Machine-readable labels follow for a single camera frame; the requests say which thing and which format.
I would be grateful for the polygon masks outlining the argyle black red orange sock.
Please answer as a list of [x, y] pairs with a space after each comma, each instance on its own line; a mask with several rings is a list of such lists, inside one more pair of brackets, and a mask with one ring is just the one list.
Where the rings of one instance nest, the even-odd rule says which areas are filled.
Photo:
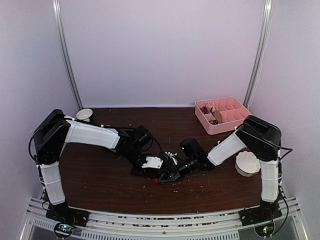
[[160, 182], [159, 182], [159, 179], [158, 178], [153, 178], [153, 179], [151, 179], [154, 183], [156, 183], [156, 184], [159, 184]]

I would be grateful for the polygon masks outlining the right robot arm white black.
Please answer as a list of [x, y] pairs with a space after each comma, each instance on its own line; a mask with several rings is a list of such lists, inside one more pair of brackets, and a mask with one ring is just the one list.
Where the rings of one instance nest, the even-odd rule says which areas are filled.
[[155, 178], [157, 183], [174, 182], [196, 169], [211, 171], [234, 154], [242, 157], [244, 149], [257, 159], [261, 172], [262, 192], [258, 207], [245, 208], [239, 212], [244, 226], [272, 221], [281, 217], [278, 198], [282, 178], [283, 157], [281, 151], [281, 130], [256, 116], [247, 116], [242, 124], [235, 128], [213, 148], [205, 152], [195, 138], [186, 138], [180, 144], [186, 158], [179, 159], [170, 153], [163, 153], [161, 174]]

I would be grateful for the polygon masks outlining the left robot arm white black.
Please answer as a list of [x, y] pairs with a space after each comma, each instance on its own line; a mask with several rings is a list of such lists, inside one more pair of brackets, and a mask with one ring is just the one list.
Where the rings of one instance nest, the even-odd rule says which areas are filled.
[[46, 217], [70, 226], [85, 227], [89, 212], [68, 206], [63, 190], [59, 162], [67, 144], [99, 146], [127, 159], [138, 175], [160, 174], [164, 156], [147, 155], [142, 148], [154, 138], [144, 126], [118, 127], [96, 125], [53, 110], [30, 138], [35, 154], [31, 154], [39, 171], [39, 179], [48, 197]]

